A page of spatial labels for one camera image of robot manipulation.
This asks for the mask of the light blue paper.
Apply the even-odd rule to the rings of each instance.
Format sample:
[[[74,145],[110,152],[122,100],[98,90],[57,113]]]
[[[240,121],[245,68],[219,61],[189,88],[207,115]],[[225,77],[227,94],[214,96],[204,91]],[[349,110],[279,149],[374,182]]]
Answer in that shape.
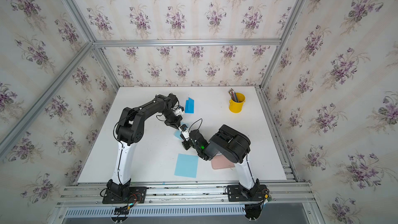
[[[184,122],[181,124],[180,127],[182,127],[183,131],[188,129],[188,125],[186,123],[184,123]],[[181,128],[179,128],[178,130],[176,130],[174,132],[174,137],[179,139],[179,140],[184,140],[184,137],[181,137]]]
[[[196,178],[198,171],[198,162],[199,162],[198,156],[185,155],[179,153],[177,157],[174,175],[181,177]]]

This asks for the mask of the bright blue square paper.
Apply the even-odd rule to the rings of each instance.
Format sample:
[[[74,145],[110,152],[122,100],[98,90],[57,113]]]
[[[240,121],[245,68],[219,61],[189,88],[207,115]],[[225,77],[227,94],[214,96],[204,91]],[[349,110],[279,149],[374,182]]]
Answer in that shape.
[[[186,114],[194,113],[194,99],[192,99],[190,97],[186,100],[185,113]]]

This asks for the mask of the light blue front paper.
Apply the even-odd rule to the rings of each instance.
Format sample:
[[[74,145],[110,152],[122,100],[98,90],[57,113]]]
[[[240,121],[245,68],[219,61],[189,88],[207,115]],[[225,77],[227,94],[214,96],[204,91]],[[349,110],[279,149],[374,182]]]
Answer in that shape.
[[[199,162],[198,156],[185,155],[179,153],[177,157],[174,175],[181,177],[196,178],[198,171],[198,162]]]

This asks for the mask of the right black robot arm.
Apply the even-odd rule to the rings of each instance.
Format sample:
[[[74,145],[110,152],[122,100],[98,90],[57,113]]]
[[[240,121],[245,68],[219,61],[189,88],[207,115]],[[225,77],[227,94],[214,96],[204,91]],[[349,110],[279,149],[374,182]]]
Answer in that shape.
[[[185,124],[178,129],[185,150],[193,148],[205,161],[220,153],[235,165],[243,195],[252,197],[259,191],[259,180],[254,177],[248,159],[251,142],[247,136],[225,124],[209,140],[204,139],[199,129],[190,130]]]

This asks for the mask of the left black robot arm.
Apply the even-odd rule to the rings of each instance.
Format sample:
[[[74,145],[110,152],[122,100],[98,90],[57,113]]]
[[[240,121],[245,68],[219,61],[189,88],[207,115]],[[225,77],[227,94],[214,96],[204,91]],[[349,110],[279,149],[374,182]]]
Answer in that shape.
[[[129,196],[131,183],[131,165],[137,143],[143,138],[145,121],[155,114],[165,117],[168,127],[178,129],[181,126],[184,107],[179,104],[176,95],[156,95],[142,106],[123,109],[119,121],[114,126],[114,138],[118,142],[116,166],[107,189],[119,198]]]

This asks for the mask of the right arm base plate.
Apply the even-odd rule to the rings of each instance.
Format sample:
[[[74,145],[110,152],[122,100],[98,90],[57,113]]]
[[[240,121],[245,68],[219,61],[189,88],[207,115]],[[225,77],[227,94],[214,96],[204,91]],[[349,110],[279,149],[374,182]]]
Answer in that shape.
[[[225,189],[229,202],[260,202],[269,197],[266,185],[255,184],[251,189],[242,185],[228,185]]]

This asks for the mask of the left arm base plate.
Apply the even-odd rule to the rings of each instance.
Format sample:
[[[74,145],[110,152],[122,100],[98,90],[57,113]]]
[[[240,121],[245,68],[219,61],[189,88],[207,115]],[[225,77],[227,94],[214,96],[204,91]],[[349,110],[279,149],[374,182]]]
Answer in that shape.
[[[106,188],[102,196],[103,204],[128,204],[128,203],[144,203],[147,187],[126,187],[121,189],[111,190]]]

